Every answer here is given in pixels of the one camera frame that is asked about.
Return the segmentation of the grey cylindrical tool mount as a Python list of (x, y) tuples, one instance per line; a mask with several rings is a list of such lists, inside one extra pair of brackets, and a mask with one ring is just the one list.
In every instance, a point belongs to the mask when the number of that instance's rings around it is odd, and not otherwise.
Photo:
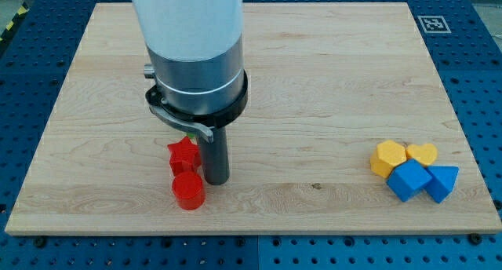
[(242, 38), (208, 60), (181, 61), (148, 51), (144, 75), (155, 85), (145, 94), (151, 113), (165, 124), (214, 142), (214, 130), (233, 122), (247, 103)]

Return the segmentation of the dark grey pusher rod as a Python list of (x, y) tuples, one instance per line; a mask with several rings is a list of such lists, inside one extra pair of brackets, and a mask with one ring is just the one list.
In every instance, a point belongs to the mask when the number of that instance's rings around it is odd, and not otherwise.
[(202, 170), (207, 183), (222, 185), (230, 177), (226, 129), (213, 129), (213, 142), (196, 137), (202, 160)]

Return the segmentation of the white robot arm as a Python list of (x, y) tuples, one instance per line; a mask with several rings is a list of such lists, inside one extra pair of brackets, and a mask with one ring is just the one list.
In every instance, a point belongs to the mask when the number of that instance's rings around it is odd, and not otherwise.
[(226, 127), (248, 100), (243, 59), (243, 0), (132, 0), (149, 64), (150, 111), (193, 133), (206, 181), (230, 177)]

